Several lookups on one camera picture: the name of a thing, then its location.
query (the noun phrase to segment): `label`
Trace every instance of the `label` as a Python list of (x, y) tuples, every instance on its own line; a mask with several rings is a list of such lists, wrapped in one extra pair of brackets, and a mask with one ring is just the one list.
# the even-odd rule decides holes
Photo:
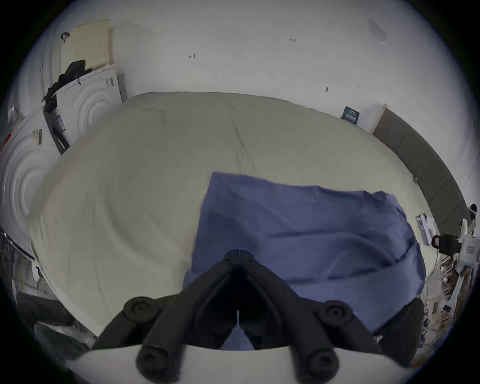
[(360, 116), (360, 112), (357, 112), (356, 110), (350, 107), (345, 107), (345, 110), (343, 111), (343, 115), (342, 115), (342, 120), (350, 121), (352, 124), (357, 125), (359, 116)]

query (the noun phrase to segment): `black screw knob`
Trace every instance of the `black screw knob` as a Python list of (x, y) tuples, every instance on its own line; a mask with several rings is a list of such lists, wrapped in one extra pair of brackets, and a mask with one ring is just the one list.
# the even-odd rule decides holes
[(338, 371), (338, 358), (333, 351), (321, 351), (308, 359), (308, 372), (322, 381), (328, 381)]
[(340, 320), (342, 317), (345, 316), (345, 311), (343, 310), (343, 308), (332, 305), (331, 307), (328, 307), (327, 315)]
[(158, 314), (158, 306), (155, 300), (149, 297), (136, 297), (125, 303), (123, 313), (130, 320), (142, 324), (155, 319)]
[(143, 376), (156, 378), (167, 370), (168, 356), (161, 349), (145, 347), (137, 357), (137, 368)]

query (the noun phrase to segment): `sticker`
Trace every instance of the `sticker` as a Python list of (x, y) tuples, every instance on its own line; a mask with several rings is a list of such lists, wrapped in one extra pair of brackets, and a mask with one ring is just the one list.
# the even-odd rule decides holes
[(36, 129), (32, 132), (33, 140), (36, 145), (41, 145), (42, 144), (42, 130), (41, 129)]
[(350, 121), (352, 124), (357, 125), (359, 116), (360, 116), (360, 112), (357, 112), (356, 110), (350, 107), (345, 107), (345, 110), (343, 111), (343, 115), (342, 115), (342, 120)]

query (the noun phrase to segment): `black cloth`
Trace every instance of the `black cloth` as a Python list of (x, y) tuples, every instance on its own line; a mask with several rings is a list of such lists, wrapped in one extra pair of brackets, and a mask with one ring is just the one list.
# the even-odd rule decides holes
[(27, 328), (34, 333), (44, 350), (60, 366), (65, 360), (75, 360), (90, 348), (74, 339), (47, 327), (50, 325), (72, 326), (75, 318), (58, 300), (17, 293), (17, 311)]
[(72, 64), (70, 64), (65, 71), (64, 74), (61, 74), (59, 76), (59, 79), (57, 80), (56, 83), (54, 83), (47, 91), (47, 94), (43, 98), (47, 102), (47, 106), (49, 104), (49, 101), (55, 99), (55, 107), (48, 112), (52, 112), (56, 107), (57, 107), (57, 96), (54, 96), (55, 93), (62, 88), (63, 86), (67, 85), (68, 83), (71, 83), (73, 80), (76, 80), (88, 73), (90, 73), (92, 69), (85, 69), (85, 60), (79, 60), (75, 61)]
[(410, 365), (419, 347), (424, 311), (422, 300), (416, 298), (375, 333), (383, 336), (378, 344), (385, 355), (404, 367)]
[(17, 311), (27, 328), (34, 330), (38, 322), (50, 325), (72, 326), (75, 318), (58, 300), (17, 293)]
[(63, 365), (65, 360), (75, 360), (90, 350), (87, 345), (73, 337), (54, 331), (42, 323), (35, 324), (34, 333), (47, 353), (60, 365)]

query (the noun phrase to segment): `mattress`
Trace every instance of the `mattress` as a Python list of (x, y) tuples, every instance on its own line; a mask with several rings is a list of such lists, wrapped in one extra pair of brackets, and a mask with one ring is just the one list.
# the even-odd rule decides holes
[[(259, 96), (136, 96), (61, 157), (28, 221), (42, 274), (93, 333), (133, 297), (181, 290), (214, 171), (391, 193), (419, 241), (415, 216), (430, 213), (398, 157), (346, 121)], [(428, 275), (436, 252), (421, 250)]]

